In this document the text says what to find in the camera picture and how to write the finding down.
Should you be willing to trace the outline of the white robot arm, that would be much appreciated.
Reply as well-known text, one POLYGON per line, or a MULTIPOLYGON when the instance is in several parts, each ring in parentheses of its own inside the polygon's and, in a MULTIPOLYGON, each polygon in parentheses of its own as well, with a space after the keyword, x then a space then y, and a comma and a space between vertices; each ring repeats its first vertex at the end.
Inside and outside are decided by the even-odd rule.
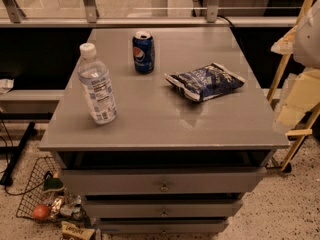
POLYGON ((314 3, 297 26, 293 57, 306 67, 320 68, 320 0, 314 3))

